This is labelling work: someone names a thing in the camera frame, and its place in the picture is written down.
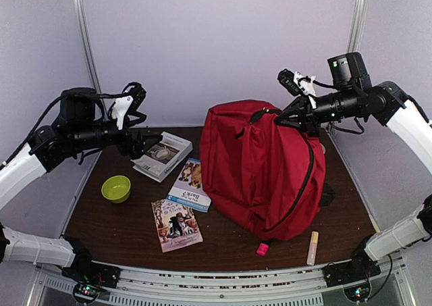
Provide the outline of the grey white hardcover book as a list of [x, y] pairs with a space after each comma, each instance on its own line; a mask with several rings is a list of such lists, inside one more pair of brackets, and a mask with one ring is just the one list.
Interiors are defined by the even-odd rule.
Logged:
[[132, 160], [132, 169], [157, 182], [162, 182], [192, 151], [191, 141], [162, 132], [162, 140], [154, 144], [141, 158]]

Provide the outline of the blue dog picture book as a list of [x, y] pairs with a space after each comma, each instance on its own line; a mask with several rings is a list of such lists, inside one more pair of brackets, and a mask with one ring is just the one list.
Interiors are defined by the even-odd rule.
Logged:
[[207, 213], [211, 199], [203, 190], [201, 163], [189, 158], [169, 191], [166, 199], [174, 203]]

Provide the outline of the red student backpack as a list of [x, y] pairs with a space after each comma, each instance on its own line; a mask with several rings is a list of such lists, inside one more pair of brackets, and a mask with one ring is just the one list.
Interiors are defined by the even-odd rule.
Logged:
[[302, 234], [320, 210], [320, 140], [275, 123], [280, 109], [243, 100], [208, 110], [200, 139], [202, 185], [213, 206], [261, 240]]

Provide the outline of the pink illustrated paperback book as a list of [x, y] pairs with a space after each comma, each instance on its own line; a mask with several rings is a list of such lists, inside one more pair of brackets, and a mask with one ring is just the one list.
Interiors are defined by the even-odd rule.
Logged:
[[191, 208], [167, 199], [154, 201], [151, 207], [163, 253], [203, 242]]

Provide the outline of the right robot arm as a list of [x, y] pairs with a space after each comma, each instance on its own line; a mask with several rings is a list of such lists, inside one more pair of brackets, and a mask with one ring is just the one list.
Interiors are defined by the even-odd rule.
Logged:
[[[316, 96], [312, 76], [284, 69], [278, 82], [292, 95], [291, 102], [275, 123], [311, 136], [321, 124], [344, 118], [368, 120], [374, 117], [382, 126], [402, 139], [422, 164], [431, 169], [431, 121], [423, 108], [396, 83], [373, 85], [362, 55], [350, 52], [327, 60], [333, 83], [332, 93]], [[413, 213], [392, 227], [372, 235], [353, 252], [346, 265], [350, 279], [360, 280], [377, 261], [418, 241], [431, 239], [431, 197]]]

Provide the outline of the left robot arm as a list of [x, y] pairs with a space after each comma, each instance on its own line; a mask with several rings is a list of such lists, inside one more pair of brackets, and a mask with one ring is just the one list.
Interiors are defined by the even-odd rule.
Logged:
[[[1, 163], [1, 206], [69, 158], [83, 162], [85, 157], [110, 146], [131, 159], [142, 157], [163, 138], [154, 132], [131, 131], [146, 120], [146, 114], [138, 111], [145, 98], [146, 91], [138, 82], [129, 83], [116, 95], [88, 87], [63, 91], [42, 114], [46, 116], [58, 105], [54, 122], [43, 126], [43, 118], [39, 118], [18, 148]], [[97, 276], [90, 252], [78, 239], [46, 238], [5, 226], [1, 227], [1, 260], [70, 267], [83, 282]]]

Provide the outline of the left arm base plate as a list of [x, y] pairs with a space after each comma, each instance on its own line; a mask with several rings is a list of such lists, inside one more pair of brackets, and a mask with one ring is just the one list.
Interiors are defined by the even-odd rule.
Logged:
[[79, 270], [77, 267], [61, 267], [61, 274], [75, 282], [90, 284], [98, 288], [116, 288], [121, 270], [112, 265], [92, 262], [87, 270]]

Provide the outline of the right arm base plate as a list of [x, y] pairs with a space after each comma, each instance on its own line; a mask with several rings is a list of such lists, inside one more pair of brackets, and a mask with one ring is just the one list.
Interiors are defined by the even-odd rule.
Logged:
[[366, 280], [381, 273], [381, 269], [376, 261], [361, 262], [356, 260], [330, 263], [322, 271], [327, 287]]

